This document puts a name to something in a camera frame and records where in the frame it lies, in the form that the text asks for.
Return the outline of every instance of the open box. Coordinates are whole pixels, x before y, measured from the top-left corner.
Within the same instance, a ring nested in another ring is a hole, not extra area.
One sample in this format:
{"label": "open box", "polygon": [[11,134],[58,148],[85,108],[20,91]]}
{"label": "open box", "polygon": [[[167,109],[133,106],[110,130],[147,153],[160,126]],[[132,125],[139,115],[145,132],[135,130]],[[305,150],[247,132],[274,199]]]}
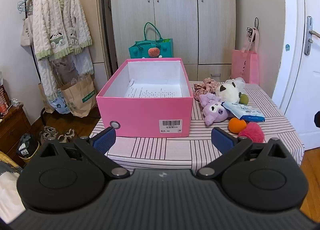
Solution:
{"label": "open box", "polygon": [[189,135],[192,90],[180,58],[128,59],[97,95],[105,127],[117,136],[173,138]]}

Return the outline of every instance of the wardrobe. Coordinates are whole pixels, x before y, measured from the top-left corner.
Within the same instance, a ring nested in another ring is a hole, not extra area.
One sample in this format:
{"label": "wardrobe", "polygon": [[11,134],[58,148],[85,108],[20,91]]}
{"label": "wardrobe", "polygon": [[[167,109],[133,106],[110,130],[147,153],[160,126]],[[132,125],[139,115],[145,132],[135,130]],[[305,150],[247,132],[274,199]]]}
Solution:
{"label": "wardrobe", "polygon": [[[117,62],[130,58],[128,48],[144,40],[143,27],[153,23],[162,38],[173,39],[173,54],[182,58],[189,80],[231,74],[236,39],[236,0],[111,0]],[[158,39],[147,28],[148,39]]]}

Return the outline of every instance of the brown paper bag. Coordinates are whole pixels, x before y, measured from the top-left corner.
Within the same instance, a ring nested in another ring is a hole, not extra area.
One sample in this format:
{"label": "brown paper bag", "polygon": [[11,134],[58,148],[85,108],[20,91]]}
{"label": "brown paper bag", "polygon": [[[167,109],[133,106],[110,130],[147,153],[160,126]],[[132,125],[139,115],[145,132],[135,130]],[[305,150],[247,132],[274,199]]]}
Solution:
{"label": "brown paper bag", "polygon": [[62,95],[74,116],[85,117],[97,104],[96,91],[90,75],[71,86],[71,82],[61,88]]}
{"label": "brown paper bag", "polygon": [[43,89],[43,86],[42,84],[38,84],[39,85],[39,90],[40,90],[40,93],[41,93],[41,96],[42,96],[42,101],[44,103],[44,108],[45,108],[45,111],[48,112],[48,113],[53,113],[54,112],[54,109],[53,107],[49,104],[48,100],[47,100],[47,96],[44,94],[44,89]]}

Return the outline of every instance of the pair of shoes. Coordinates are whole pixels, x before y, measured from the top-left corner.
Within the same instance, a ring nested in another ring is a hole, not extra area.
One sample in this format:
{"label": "pair of shoes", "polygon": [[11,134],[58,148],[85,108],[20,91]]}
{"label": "pair of shoes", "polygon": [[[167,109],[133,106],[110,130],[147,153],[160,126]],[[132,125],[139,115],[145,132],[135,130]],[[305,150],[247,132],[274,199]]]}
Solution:
{"label": "pair of shoes", "polygon": [[40,135],[40,142],[43,144],[46,140],[49,138],[56,138],[58,135],[58,132],[55,128],[50,126],[45,126],[44,130],[39,133]]}
{"label": "pair of shoes", "polygon": [[74,129],[69,129],[64,135],[60,135],[58,137],[58,140],[61,143],[67,143],[67,142],[71,142],[73,141],[74,138],[78,138],[78,135],[76,135],[75,130]]}

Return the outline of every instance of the green fruit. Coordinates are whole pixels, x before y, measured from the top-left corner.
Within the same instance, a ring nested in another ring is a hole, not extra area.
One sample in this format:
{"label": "green fruit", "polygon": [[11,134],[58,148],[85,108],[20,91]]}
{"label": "green fruit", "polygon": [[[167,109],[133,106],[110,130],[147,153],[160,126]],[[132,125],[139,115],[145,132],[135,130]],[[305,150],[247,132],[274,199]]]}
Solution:
{"label": "green fruit", "polygon": [[249,98],[246,94],[241,94],[240,95],[240,101],[239,101],[240,104],[244,104],[244,105],[247,105],[249,103]]}

